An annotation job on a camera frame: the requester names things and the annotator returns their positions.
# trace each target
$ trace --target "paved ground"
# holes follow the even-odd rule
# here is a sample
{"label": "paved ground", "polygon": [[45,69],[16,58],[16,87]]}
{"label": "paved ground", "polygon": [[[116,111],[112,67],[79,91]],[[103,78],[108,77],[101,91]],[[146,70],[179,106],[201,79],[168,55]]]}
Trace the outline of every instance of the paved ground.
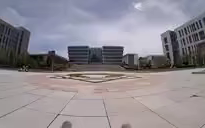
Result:
{"label": "paved ground", "polygon": [[0,70],[0,128],[205,128],[201,69],[134,74],[106,83]]}

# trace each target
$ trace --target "gray building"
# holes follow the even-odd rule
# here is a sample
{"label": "gray building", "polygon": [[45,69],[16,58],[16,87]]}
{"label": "gray building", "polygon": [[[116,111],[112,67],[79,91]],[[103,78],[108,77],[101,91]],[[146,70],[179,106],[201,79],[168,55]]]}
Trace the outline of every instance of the gray building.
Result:
{"label": "gray building", "polygon": [[205,12],[174,30],[182,63],[205,64]]}
{"label": "gray building", "polygon": [[90,48],[89,46],[69,46],[69,61],[73,64],[115,64],[122,63],[124,48],[121,46],[103,46]]}
{"label": "gray building", "polygon": [[88,64],[89,50],[88,46],[69,46],[69,62],[72,64]]}
{"label": "gray building", "polygon": [[161,34],[163,53],[170,61],[171,65],[179,65],[181,63],[179,45],[177,35],[174,31],[166,31]]}
{"label": "gray building", "polygon": [[122,63],[129,67],[138,66],[139,56],[138,54],[126,54],[122,58]]}
{"label": "gray building", "polygon": [[122,46],[103,46],[103,64],[122,64],[124,47]]}
{"label": "gray building", "polygon": [[0,19],[0,50],[9,57],[27,54],[30,32],[24,27],[14,27]]}

